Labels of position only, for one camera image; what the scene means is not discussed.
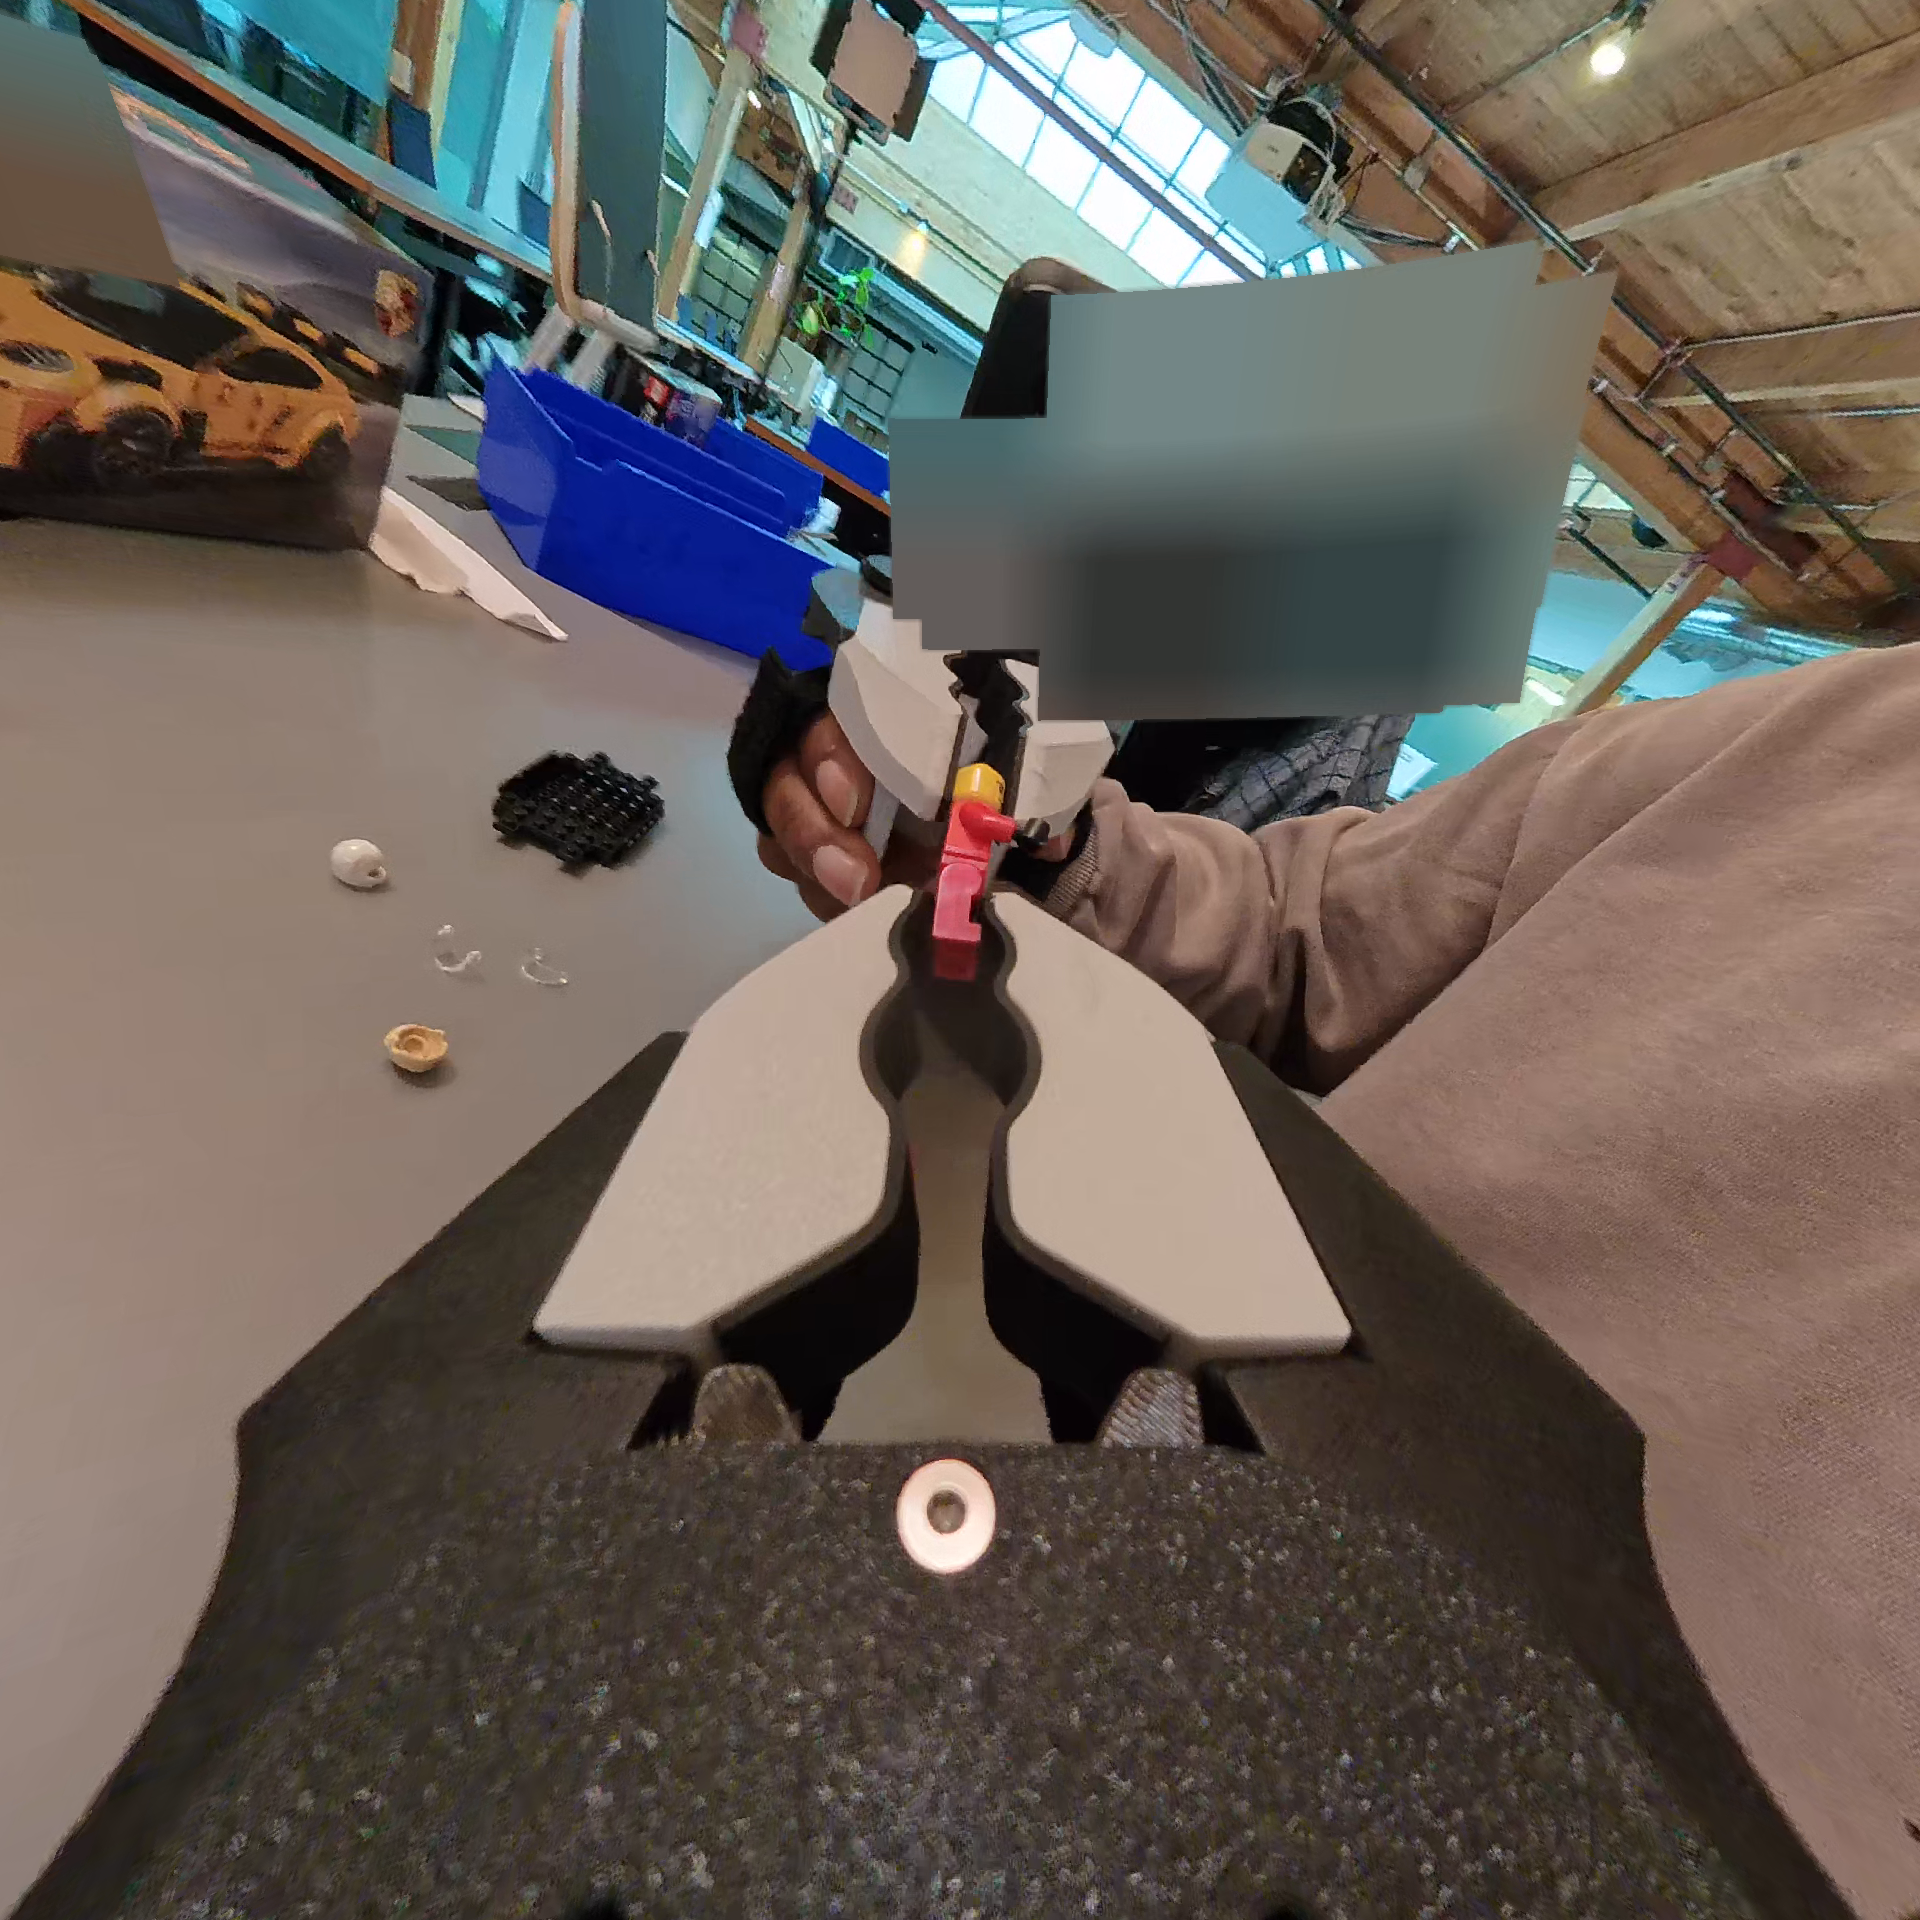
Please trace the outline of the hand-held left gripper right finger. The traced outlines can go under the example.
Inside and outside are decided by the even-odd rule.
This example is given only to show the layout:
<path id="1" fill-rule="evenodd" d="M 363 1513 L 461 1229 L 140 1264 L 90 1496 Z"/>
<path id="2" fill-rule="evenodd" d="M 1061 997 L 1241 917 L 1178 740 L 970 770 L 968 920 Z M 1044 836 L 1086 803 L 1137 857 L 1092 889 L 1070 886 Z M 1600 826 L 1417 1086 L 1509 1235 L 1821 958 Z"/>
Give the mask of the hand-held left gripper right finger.
<path id="1" fill-rule="evenodd" d="M 992 922 L 984 1304 L 1052 1432 L 1094 1433 L 1141 1372 L 1342 1356 L 1354 1322 L 1209 1032 L 1035 902 Z"/>

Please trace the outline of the red toy figure legs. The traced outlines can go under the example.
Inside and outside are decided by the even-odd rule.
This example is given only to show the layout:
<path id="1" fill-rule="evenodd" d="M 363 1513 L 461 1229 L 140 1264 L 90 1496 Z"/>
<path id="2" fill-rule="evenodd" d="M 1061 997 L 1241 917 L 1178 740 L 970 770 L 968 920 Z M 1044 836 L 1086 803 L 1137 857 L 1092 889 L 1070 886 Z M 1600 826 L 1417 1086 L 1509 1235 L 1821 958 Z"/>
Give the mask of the red toy figure legs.
<path id="1" fill-rule="evenodd" d="M 933 889 L 929 923 L 930 969 L 939 980 L 972 984 L 980 954 L 978 906 L 990 872 L 984 861 L 950 857 Z"/>

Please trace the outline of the grey desk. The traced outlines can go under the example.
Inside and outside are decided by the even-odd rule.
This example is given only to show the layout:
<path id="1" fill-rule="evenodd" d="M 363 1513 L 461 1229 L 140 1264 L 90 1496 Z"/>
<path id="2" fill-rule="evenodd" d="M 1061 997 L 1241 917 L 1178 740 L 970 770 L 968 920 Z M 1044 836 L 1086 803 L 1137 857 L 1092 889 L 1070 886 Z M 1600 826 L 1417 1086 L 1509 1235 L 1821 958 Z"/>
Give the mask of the grey desk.
<path id="1" fill-rule="evenodd" d="M 680 1038 L 819 929 L 750 664 L 556 619 L 4 525 L 4 1909 L 67 1849 L 50 1916 L 1333 1916 L 1297 1462 L 633 1446 L 697 1373 L 534 1340 Z M 497 840 L 548 752 L 659 779 L 625 866 Z"/>

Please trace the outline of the red toy figure torso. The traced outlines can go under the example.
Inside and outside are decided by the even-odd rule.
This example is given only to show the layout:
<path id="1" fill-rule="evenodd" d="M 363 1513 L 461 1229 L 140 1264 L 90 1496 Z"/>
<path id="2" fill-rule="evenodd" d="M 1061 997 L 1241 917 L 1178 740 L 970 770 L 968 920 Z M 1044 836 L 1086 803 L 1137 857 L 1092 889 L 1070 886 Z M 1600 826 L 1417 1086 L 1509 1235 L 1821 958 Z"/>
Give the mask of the red toy figure torso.
<path id="1" fill-rule="evenodd" d="M 1025 832 L 1018 821 L 1002 813 L 986 800 L 958 798 L 946 813 L 939 875 L 970 875 L 986 885 L 1004 853 L 1041 853 L 1050 843 L 1050 829 Z"/>

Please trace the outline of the blue plastic crate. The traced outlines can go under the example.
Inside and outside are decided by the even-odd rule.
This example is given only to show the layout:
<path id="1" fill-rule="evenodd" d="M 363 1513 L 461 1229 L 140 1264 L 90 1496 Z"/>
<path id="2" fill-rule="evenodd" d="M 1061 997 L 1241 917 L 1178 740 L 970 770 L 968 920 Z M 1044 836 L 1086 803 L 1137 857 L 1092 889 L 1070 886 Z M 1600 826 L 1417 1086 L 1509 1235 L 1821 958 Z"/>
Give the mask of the blue plastic crate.
<path id="1" fill-rule="evenodd" d="M 717 418 L 708 430 L 706 450 L 774 486 L 788 501 L 794 518 L 811 512 L 826 490 L 861 501 L 884 518 L 891 517 L 888 454 L 828 416 L 813 418 L 804 441 L 762 418 Z"/>
<path id="2" fill-rule="evenodd" d="M 497 364 L 485 404 L 476 484 L 530 572 L 746 659 L 829 664 L 803 630 L 829 560 L 796 541 L 816 472 L 724 420 L 689 444 L 538 368 Z"/>

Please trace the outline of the black standing board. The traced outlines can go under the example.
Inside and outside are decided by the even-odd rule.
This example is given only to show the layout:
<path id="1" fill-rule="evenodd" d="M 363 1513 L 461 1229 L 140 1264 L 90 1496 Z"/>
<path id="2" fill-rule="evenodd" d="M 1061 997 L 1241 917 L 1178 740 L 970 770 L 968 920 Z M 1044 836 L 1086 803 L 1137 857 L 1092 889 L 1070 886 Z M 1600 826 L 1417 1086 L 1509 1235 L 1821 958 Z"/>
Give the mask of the black standing board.
<path id="1" fill-rule="evenodd" d="M 657 322 L 666 40 L 666 3 L 568 3 L 550 59 L 556 299 L 637 352 Z"/>

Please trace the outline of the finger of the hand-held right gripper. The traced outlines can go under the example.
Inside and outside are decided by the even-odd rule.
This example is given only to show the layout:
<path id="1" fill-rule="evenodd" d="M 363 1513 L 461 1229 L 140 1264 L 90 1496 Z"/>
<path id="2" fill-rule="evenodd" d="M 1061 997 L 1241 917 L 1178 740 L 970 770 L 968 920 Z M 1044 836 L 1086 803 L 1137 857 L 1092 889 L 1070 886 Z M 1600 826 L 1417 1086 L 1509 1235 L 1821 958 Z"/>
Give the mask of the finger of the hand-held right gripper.
<path id="1" fill-rule="evenodd" d="M 1020 760 L 1020 834 L 1059 836 L 1074 827 L 1110 757 L 1105 723 L 1033 723 Z"/>
<path id="2" fill-rule="evenodd" d="M 918 630 L 854 630 L 832 661 L 837 726 L 877 790 L 926 826 L 944 816 L 968 726 L 954 689 L 954 668 L 921 643 Z"/>

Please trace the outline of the black studded toy plate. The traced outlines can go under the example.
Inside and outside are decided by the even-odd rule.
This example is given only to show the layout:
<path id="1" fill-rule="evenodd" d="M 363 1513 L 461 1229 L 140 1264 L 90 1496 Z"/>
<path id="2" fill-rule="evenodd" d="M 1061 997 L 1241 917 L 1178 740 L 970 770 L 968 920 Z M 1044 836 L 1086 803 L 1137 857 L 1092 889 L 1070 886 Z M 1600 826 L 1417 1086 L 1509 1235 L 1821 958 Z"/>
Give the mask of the black studded toy plate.
<path id="1" fill-rule="evenodd" d="M 569 873 L 619 868 L 666 816 L 659 779 L 630 776 L 604 752 L 548 752 L 509 776 L 492 826 L 509 848 L 534 848 Z"/>

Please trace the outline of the person's right forearm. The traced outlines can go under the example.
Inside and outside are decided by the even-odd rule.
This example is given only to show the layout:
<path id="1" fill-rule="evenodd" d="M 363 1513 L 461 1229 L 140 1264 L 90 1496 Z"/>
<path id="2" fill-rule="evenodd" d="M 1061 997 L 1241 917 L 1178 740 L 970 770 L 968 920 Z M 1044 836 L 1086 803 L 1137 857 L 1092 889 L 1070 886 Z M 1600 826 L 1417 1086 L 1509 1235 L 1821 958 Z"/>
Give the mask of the person's right forearm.
<path id="1" fill-rule="evenodd" d="M 1561 1018 L 1785 961 L 1836 915 L 1891 961 L 1916 910 L 1916 643 L 1536 726 L 1384 811 L 1258 832 L 1100 781 L 1044 910 L 1220 1041 L 1333 1090 L 1450 989 L 1501 969 Z"/>

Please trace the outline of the person's right hand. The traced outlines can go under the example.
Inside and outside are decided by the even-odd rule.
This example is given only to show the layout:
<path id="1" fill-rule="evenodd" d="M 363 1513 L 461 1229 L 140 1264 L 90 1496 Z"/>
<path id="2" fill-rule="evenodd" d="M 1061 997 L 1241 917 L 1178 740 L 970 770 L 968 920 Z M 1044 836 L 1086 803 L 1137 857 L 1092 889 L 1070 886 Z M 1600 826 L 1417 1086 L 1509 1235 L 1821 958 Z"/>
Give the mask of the person's right hand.
<path id="1" fill-rule="evenodd" d="M 891 836 L 880 856 L 868 842 L 874 803 L 874 772 L 829 712 L 806 724 L 762 785 L 760 861 L 790 882 L 819 922 L 840 920 L 883 886 L 915 877 L 913 843 Z"/>

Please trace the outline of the black toy car box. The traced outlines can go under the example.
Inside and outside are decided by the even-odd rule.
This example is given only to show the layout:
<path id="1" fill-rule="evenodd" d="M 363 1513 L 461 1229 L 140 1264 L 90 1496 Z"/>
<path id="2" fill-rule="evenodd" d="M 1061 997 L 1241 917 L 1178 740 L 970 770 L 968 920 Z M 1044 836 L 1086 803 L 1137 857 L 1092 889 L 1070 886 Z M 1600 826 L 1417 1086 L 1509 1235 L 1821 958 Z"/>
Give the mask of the black toy car box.
<path id="1" fill-rule="evenodd" d="M 4 515 L 369 545 L 429 269 L 280 156 L 109 88 L 177 277 L 4 258 Z"/>

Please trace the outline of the hanging light panel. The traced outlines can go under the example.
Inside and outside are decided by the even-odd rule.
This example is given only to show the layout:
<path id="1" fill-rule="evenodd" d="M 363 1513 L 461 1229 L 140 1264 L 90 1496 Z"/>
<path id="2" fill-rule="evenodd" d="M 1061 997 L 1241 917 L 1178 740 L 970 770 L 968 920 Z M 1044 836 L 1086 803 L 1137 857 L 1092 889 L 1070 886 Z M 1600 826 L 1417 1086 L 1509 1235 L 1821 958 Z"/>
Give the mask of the hanging light panel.
<path id="1" fill-rule="evenodd" d="M 918 44 L 926 14 L 917 3 L 829 3 L 811 44 L 829 105 L 877 145 L 917 132 L 933 75 Z"/>

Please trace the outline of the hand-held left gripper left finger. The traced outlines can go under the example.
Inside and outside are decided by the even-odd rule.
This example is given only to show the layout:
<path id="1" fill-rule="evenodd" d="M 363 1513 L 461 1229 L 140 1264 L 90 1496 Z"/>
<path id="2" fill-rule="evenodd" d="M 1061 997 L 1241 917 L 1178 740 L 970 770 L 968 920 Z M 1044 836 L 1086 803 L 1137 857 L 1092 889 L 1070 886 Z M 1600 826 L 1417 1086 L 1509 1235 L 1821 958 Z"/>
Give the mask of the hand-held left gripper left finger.
<path id="1" fill-rule="evenodd" d="M 901 1090 L 910 1032 L 888 886 L 742 977 L 680 1038 L 533 1334 L 562 1354 L 752 1364 L 804 1433 L 905 1328 L 918 1218 Z"/>

